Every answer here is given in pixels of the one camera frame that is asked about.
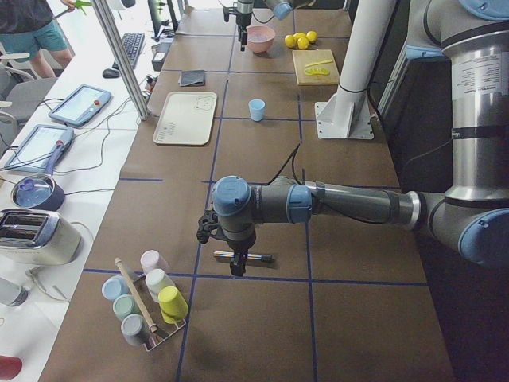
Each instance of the computer mouse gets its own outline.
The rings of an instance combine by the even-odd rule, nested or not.
[[[119,78],[120,72],[117,69],[106,68],[103,70],[103,78]]]

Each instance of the person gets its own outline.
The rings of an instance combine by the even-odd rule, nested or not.
[[[60,0],[69,11],[76,7],[73,0]],[[53,12],[46,0],[0,0],[0,42],[5,53],[28,53],[38,76],[54,77],[55,72],[44,58],[47,49],[62,68],[72,60],[60,28],[53,20]]]

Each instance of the yellow lemon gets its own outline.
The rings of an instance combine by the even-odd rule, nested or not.
[[[297,32],[297,33],[295,33],[293,36],[295,37],[295,41],[298,41],[298,40],[299,40],[299,38],[301,38],[301,37],[305,37],[305,33],[303,33],[303,32]]]
[[[295,45],[297,44],[297,40],[295,40],[295,37],[293,34],[289,34],[285,36],[285,45],[289,48],[295,48]]]
[[[306,37],[301,37],[297,40],[299,49],[307,49],[309,47],[309,40]]]
[[[307,32],[307,34],[305,36],[307,37],[307,39],[309,40],[309,42],[311,44],[314,44],[315,42],[317,42],[318,35],[314,30],[310,30],[309,32]]]

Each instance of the saucepan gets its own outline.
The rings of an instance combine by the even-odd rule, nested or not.
[[[24,209],[56,211],[64,203],[65,193],[53,179],[53,168],[60,157],[64,143],[58,141],[49,157],[44,173],[21,179],[10,193],[14,204]]]

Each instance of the pot handle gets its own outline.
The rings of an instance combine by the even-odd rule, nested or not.
[[[52,176],[53,175],[53,169],[55,168],[55,163],[62,154],[62,151],[64,150],[64,142],[63,141],[56,141],[55,150],[53,150],[51,156],[49,157],[48,163],[46,163],[45,167],[45,174]]]

